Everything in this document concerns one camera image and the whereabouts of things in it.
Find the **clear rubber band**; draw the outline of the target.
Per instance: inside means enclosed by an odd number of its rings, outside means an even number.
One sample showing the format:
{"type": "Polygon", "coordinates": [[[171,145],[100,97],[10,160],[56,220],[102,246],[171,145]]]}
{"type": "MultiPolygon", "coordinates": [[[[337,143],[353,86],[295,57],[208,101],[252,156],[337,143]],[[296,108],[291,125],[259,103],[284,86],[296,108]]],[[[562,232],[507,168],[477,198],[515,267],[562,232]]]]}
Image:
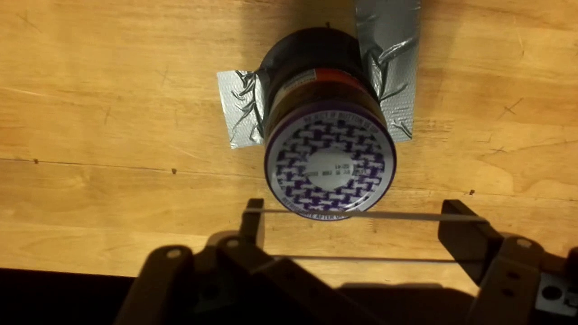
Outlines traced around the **clear rubber band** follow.
{"type": "MultiPolygon", "coordinates": [[[[403,213],[403,212],[342,212],[341,215],[353,218],[385,219],[385,220],[410,220],[422,222],[458,222],[473,225],[489,224],[488,220],[477,215],[466,214],[428,214],[428,213],[403,213]]],[[[403,259],[403,258],[379,258],[379,257],[353,257],[353,256],[307,256],[307,255],[275,255],[276,258],[289,258],[293,260],[333,261],[339,263],[412,263],[412,264],[457,264],[458,260],[438,259],[403,259]]]]}

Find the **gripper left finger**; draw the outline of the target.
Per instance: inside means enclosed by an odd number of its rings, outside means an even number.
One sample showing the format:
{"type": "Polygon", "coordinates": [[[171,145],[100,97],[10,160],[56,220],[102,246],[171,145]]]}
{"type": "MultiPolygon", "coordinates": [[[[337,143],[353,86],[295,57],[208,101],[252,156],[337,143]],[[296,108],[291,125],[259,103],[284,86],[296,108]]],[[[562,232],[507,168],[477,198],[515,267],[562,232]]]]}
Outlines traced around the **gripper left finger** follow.
{"type": "Polygon", "coordinates": [[[262,249],[264,200],[248,200],[238,231],[200,253],[153,250],[114,325],[375,325],[365,308],[288,258],[262,249]]]}

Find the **strip of grey duct tape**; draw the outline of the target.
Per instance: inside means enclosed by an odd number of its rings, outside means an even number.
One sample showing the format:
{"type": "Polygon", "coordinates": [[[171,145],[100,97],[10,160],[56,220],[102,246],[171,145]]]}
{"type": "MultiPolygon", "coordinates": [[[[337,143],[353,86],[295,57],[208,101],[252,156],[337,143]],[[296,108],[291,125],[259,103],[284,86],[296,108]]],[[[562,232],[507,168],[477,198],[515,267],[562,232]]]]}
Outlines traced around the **strip of grey duct tape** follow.
{"type": "Polygon", "coordinates": [[[259,74],[230,70],[217,73],[219,96],[233,149],[258,146],[264,133],[264,91],[259,74]]]}
{"type": "Polygon", "coordinates": [[[413,138],[421,0],[354,0],[364,70],[395,142],[413,138]]]}

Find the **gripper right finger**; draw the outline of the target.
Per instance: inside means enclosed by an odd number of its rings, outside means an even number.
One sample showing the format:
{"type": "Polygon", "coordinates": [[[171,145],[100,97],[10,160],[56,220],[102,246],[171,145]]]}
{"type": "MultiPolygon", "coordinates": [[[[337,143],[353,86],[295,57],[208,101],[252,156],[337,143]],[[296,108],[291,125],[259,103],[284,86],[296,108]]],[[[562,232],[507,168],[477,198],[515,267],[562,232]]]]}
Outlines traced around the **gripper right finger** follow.
{"type": "Polygon", "coordinates": [[[578,246],[551,254],[504,236],[459,200],[444,200],[440,243],[479,292],[466,325],[578,325],[578,246]]]}

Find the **dark jar with purple lid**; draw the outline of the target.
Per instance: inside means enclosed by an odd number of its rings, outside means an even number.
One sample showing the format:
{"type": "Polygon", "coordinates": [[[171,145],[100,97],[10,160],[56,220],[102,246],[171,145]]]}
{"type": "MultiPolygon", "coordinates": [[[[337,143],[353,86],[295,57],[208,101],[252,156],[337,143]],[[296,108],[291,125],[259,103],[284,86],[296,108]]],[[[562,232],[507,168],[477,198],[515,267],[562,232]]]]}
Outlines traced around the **dark jar with purple lid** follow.
{"type": "Polygon", "coordinates": [[[375,206],[397,157],[359,42],[326,27],[276,43],[258,74],[267,185],[287,210],[317,221],[375,206]]]}

